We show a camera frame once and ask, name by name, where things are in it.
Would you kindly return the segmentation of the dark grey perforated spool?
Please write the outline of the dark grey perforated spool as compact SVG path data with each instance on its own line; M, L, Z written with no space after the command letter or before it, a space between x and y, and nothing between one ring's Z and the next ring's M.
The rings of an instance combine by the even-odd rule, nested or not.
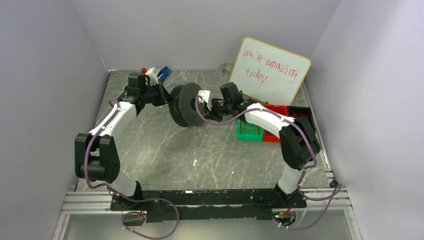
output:
M196 111L195 100L199 90L202 88L194 82L178 85L172 89L170 95L173 102L168 104L168 109L177 125L187 128L199 127L204 123Z

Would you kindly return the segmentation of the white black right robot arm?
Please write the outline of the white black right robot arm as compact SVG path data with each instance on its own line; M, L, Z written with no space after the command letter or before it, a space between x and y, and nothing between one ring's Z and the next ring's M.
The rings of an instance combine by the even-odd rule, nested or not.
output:
M220 91L222 98L211 97L208 90L197 92L195 109L198 115L215 126L225 125L223 117L232 116L233 120L256 125L276 136L285 167L274 191L279 201L287 203L300 193L306 170L317 165L321 146L315 129L304 116L286 116L254 99L245 99L233 82L222 85Z

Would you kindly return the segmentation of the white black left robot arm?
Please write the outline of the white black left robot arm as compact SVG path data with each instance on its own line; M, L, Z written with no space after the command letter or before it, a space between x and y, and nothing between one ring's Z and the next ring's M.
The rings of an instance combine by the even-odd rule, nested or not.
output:
M89 189L106 187L129 210L143 207L143 190L121 170L116 140L146 105L161 107L173 101L163 86L167 76L153 69L130 73L123 93L109 102L112 109L105 119L74 140L75 175L84 179Z

